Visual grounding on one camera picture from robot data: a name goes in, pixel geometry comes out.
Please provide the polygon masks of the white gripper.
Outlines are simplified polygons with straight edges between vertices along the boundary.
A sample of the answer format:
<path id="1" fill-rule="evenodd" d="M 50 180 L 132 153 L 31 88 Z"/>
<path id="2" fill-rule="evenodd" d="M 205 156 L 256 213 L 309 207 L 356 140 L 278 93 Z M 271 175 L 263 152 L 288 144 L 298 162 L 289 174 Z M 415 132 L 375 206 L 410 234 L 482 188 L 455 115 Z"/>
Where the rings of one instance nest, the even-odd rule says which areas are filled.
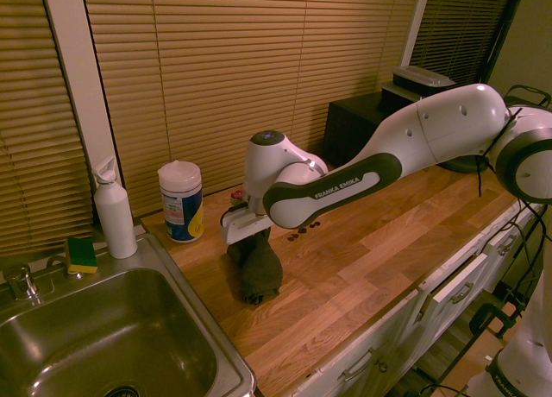
<path id="1" fill-rule="evenodd" d="M 247 203 L 240 203 L 223 213 L 220 225 L 223 240 L 234 244 L 270 228 L 273 221 L 267 215 L 259 216 L 251 212 Z"/>

